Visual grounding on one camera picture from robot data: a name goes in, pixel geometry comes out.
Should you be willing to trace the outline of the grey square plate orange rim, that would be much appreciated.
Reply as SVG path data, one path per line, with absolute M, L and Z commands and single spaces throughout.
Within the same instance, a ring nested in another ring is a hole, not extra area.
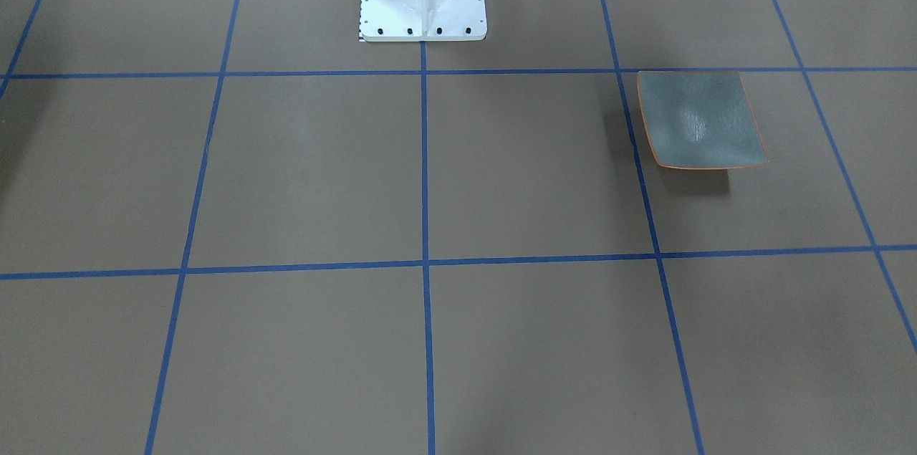
M 726 171 L 769 164 L 737 71 L 639 71 L 638 102 L 656 165 Z

